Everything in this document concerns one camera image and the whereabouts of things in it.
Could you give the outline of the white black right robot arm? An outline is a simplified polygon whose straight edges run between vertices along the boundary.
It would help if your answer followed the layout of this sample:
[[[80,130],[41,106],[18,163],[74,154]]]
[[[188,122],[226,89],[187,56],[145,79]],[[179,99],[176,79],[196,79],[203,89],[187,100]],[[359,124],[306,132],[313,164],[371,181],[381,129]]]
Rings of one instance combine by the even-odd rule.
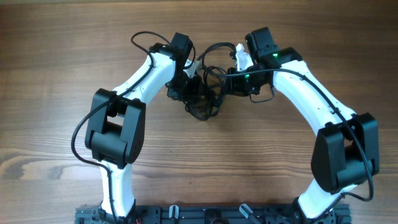
[[[230,95],[257,95],[264,85],[287,97],[306,119],[316,140],[310,167],[313,180],[285,212],[266,212],[265,218],[289,223],[341,223],[338,202],[367,183],[365,201],[374,197],[373,177],[379,172],[376,119],[357,114],[337,100],[311,73],[293,48],[280,49],[267,27],[233,47],[236,62],[227,72]]]

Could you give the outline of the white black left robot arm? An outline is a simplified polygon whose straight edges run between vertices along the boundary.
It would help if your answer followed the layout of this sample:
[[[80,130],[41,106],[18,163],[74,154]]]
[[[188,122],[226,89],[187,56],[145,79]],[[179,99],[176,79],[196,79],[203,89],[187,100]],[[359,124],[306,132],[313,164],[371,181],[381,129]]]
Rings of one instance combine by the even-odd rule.
[[[146,50],[144,64],[113,90],[100,88],[93,96],[85,146],[99,164],[103,201],[99,216],[110,223],[127,223],[134,214],[132,164],[143,147],[146,108],[162,87],[173,100],[189,93],[197,63],[189,60],[193,42],[175,33],[166,44]]]

